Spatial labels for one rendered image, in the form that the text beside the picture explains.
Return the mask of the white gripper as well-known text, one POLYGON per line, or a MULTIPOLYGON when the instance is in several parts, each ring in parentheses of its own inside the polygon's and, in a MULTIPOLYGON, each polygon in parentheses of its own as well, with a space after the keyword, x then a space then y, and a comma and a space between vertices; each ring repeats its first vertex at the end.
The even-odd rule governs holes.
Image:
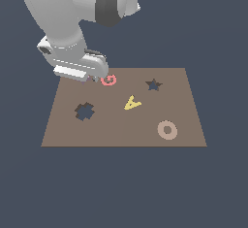
POLYGON ((68 47, 52 46, 47 37, 37 44, 37 49, 43 54, 46 61, 53 67, 56 76, 76 81, 97 82, 109 73, 106 57, 95 50, 87 49, 81 38, 79 43, 68 47))

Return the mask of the brown slotted board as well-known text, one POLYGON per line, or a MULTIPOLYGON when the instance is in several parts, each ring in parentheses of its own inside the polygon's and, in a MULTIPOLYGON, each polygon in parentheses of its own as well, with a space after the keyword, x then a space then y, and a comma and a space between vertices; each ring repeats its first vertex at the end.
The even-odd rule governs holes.
POLYGON ((183 68, 111 68, 117 82, 62 78, 43 147, 205 147, 183 68), (141 105, 124 110, 131 95, 141 105))

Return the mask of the pink letter G piece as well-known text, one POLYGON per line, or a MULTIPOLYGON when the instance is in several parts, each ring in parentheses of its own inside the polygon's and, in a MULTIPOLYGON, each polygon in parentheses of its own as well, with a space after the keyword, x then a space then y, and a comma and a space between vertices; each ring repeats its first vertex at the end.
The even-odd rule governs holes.
POLYGON ((101 84, 104 86, 112 86, 117 82, 117 78, 115 75, 106 76, 105 78, 101 78, 101 84))

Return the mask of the yellow letter A piece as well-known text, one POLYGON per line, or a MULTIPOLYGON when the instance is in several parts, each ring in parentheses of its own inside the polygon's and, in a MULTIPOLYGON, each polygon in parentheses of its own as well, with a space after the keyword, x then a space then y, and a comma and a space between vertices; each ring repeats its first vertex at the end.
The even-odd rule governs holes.
POLYGON ((134 99, 135 99, 135 96, 131 95, 128 102, 126 103, 126 105, 124 107, 125 111, 128 111, 132 108, 135 108, 135 107, 138 107, 141 105, 141 102, 135 102, 134 99))

